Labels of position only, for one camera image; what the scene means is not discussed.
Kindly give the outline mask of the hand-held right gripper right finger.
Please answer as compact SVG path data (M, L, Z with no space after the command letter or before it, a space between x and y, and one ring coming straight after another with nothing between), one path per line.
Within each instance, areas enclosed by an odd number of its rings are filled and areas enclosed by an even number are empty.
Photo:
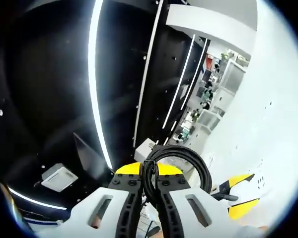
M238 238L240 226L227 210L199 187L190 187L182 172L156 166L157 211L166 238Z

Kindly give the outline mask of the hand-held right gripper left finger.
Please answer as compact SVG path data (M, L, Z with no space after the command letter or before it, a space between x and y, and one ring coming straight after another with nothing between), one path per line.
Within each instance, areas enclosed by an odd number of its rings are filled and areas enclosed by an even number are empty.
M140 162L119 168L72 210L68 220L37 233L39 238L134 238L142 209Z

